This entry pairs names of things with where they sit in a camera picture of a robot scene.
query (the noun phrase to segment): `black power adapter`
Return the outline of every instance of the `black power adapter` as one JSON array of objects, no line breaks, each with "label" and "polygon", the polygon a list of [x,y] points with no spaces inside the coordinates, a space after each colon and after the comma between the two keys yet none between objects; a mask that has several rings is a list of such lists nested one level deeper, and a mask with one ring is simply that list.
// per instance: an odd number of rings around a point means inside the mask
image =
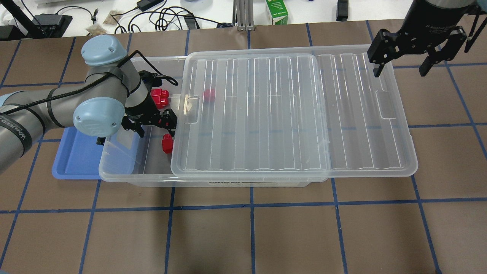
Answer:
[{"label": "black power adapter", "polygon": [[32,23],[34,23],[34,25],[36,25],[39,29],[42,26],[47,38],[62,37],[73,20],[72,16],[59,14],[43,13],[36,15],[35,17],[37,20],[32,20]]},{"label": "black power adapter", "polygon": [[162,3],[163,1],[164,0],[140,0],[139,2],[137,2],[137,7],[139,7],[141,11],[146,11],[153,6]]}]

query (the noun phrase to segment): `red block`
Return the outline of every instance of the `red block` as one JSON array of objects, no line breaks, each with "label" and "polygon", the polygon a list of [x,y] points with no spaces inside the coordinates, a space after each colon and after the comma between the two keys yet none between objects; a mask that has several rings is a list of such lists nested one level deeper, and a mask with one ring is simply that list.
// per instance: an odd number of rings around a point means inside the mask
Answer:
[{"label": "red block", "polygon": [[171,134],[165,134],[162,138],[162,151],[166,154],[172,153],[172,146],[174,141],[172,140]]},{"label": "red block", "polygon": [[150,91],[150,96],[154,100],[157,109],[163,109],[169,105],[169,91],[156,88]]},{"label": "red block", "polygon": [[206,89],[203,92],[203,100],[208,101],[208,102],[214,102],[215,101],[215,89]]}]

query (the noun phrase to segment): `white desk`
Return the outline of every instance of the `white desk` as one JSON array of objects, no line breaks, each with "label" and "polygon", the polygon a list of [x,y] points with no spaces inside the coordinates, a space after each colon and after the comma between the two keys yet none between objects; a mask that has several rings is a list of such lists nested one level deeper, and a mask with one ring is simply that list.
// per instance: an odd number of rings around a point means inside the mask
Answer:
[{"label": "white desk", "polygon": [[[98,8],[98,22],[103,23],[105,17],[111,10],[128,11],[136,6],[137,0],[65,0],[47,4],[37,4],[34,0],[24,0],[29,9],[35,15],[40,13],[55,13],[64,6],[82,6],[93,12]],[[353,20],[381,20],[404,18],[412,0],[350,0],[349,21]],[[333,22],[336,20],[337,0],[285,0],[289,11],[289,24]],[[232,22],[233,0],[197,0],[194,2],[186,0],[168,0],[166,7],[182,6],[195,16],[212,19],[218,22]],[[130,19],[138,11],[133,11],[124,16],[120,21],[125,27]],[[87,32],[86,27],[90,26],[90,15],[81,9],[66,9],[61,14],[73,16],[73,21],[68,27],[64,36],[83,36]],[[154,31],[154,26],[149,23],[149,15],[141,15],[136,23],[143,32]],[[266,13],[265,0],[254,0],[254,21],[256,25],[269,25],[270,21]],[[202,28],[214,28],[216,24],[198,20]],[[108,33],[113,33],[115,26],[102,25]],[[171,24],[169,29],[177,29]]]}]

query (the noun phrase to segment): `table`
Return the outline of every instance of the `table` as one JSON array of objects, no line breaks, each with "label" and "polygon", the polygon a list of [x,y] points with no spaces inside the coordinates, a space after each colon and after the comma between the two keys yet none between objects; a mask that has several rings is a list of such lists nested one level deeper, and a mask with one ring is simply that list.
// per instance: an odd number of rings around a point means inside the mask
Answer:
[{"label": "table", "polygon": [[[461,24],[469,29],[472,17]],[[117,35],[146,56],[364,44],[401,20]],[[393,64],[419,170],[305,188],[139,188],[56,180],[62,130],[0,176],[9,273],[483,273],[487,269],[487,37],[421,78]],[[0,95],[84,80],[87,37],[0,42]]]},{"label": "table", "polygon": [[[24,2],[33,14],[54,14],[60,8],[68,5],[82,6],[91,12],[98,8],[98,20],[102,23],[109,11],[120,10],[125,12],[131,10],[136,6],[137,0],[72,0],[47,4],[37,4],[33,0],[25,0]],[[402,19],[405,17],[411,2],[412,0],[351,0],[349,4],[349,20]],[[333,22],[336,20],[337,0],[286,0],[285,3],[290,14],[290,24]],[[168,0],[166,6],[183,6],[199,17],[218,22],[232,22],[233,0],[197,0],[194,2],[187,0]],[[90,26],[92,22],[86,11],[81,9],[67,9],[61,13],[73,16],[73,22],[68,27],[64,35],[65,37],[83,36],[87,34],[85,28]],[[121,23],[128,24],[130,18],[135,14],[136,12],[130,13],[121,20]],[[135,22],[141,27],[143,32],[154,31],[154,26],[149,23],[147,17],[140,16]],[[256,25],[270,24],[264,0],[254,1],[254,21]],[[198,22],[202,28],[216,27],[211,22],[202,20],[198,20]],[[110,34],[115,31],[114,26],[103,25],[103,27]],[[171,25],[170,29],[175,30],[177,28]]]}]

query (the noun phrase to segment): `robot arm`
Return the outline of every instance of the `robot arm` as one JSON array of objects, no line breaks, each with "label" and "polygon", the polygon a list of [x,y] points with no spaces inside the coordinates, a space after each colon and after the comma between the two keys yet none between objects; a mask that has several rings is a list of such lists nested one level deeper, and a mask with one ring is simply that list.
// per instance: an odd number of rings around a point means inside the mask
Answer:
[{"label": "robot arm", "polygon": [[150,96],[150,89],[162,84],[160,77],[137,72],[115,37],[92,38],[82,55],[91,66],[84,85],[0,97],[0,173],[54,128],[75,126],[84,134],[105,138],[122,126],[143,137],[141,126],[155,125],[174,136],[175,114],[171,109],[161,114]]},{"label": "robot arm", "polygon": [[[404,23],[397,33],[381,29],[367,51],[379,77],[384,65],[406,54],[428,53],[419,68],[421,76],[441,61],[450,61],[467,40],[461,26],[462,16],[475,0],[413,0]],[[447,41],[441,50],[436,47]]]}]

